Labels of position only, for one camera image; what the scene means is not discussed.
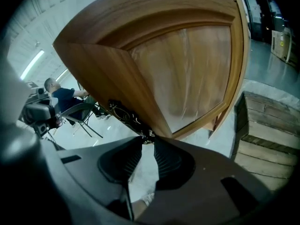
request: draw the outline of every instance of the folding chair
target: folding chair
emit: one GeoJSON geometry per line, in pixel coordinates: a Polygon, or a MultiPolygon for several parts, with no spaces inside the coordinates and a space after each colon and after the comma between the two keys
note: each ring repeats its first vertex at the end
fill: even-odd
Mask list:
{"type": "Polygon", "coordinates": [[[83,125],[86,125],[90,130],[92,130],[95,134],[97,134],[99,137],[103,138],[103,136],[101,136],[99,133],[97,133],[94,129],[92,129],[89,125],[88,125],[88,122],[89,122],[89,118],[91,116],[91,110],[94,106],[97,106],[97,105],[93,105],[93,104],[88,104],[88,103],[80,103],[80,104],[77,104],[73,107],[70,107],[69,109],[67,109],[66,111],[62,112],[61,113],[61,116],[66,118],[66,119],[69,119],[69,120],[72,120],[74,122],[78,122],[79,125],[84,129],[84,131],[90,136],[91,134],[89,134],[89,132],[84,128],[83,125]],[[75,113],[75,112],[78,112],[78,111],[83,111],[83,110],[89,110],[89,113],[86,115],[85,118],[83,118],[82,120],[79,120],[79,119],[76,119],[76,118],[73,118],[71,117],[70,115],[72,113],[75,113]]]}

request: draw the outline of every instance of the wooden door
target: wooden door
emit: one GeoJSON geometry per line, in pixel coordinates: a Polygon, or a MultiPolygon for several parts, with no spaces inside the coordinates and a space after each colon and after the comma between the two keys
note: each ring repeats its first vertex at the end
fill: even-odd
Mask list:
{"type": "Polygon", "coordinates": [[[121,101],[156,134],[182,137],[231,103],[243,32],[232,0],[97,0],[54,47],[103,107],[121,101]]]}

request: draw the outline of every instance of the fluorescent light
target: fluorescent light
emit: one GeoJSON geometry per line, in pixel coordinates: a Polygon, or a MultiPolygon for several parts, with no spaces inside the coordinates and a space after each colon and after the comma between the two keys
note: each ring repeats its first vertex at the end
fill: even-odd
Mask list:
{"type": "Polygon", "coordinates": [[[93,145],[93,147],[96,145],[98,143],[98,140],[97,141],[95,141],[95,143],[94,143],[94,145],[93,145]]]}
{"type": "Polygon", "coordinates": [[[31,62],[28,64],[28,66],[26,67],[26,69],[24,70],[24,72],[21,75],[21,79],[23,80],[26,75],[28,74],[28,72],[30,71],[30,69],[33,67],[33,65],[36,63],[36,61],[44,54],[44,51],[41,50],[39,51],[39,53],[34,57],[34,59],[31,60],[31,62]]]}
{"type": "Polygon", "coordinates": [[[58,78],[56,78],[56,81],[59,80],[61,78],[61,76],[63,76],[66,72],[67,72],[67,69],[61,75],[59,75],[58,78]]]}

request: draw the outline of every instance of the glass panel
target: glass panel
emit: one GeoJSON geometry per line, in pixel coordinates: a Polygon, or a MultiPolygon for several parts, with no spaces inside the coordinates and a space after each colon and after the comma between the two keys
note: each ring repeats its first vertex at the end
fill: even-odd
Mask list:
{"type": "Polygon", "coordinates": [[[223,101],[231,63],[229,27],[170,32],[130,54],[173,133],[223,101]]]}

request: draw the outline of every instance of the cardboard box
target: cardboard box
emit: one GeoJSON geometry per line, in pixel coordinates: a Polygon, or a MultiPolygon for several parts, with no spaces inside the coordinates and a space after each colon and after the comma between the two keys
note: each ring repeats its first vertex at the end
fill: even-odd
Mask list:
{"type": "Polygon", "coordinates": [[[285,29],[283,32],[272,31],[272,45],[271,45],[271,53],[275,56],[279,57],[282,61],[287,64],[297,67],[298,66],[298,58],[296,56],[296,43],[292,39],[291,44],[291,53],[289,60],[287,61],[287,55],[289,52],[290,46],[290,32],[288,29],[285,29]]]}

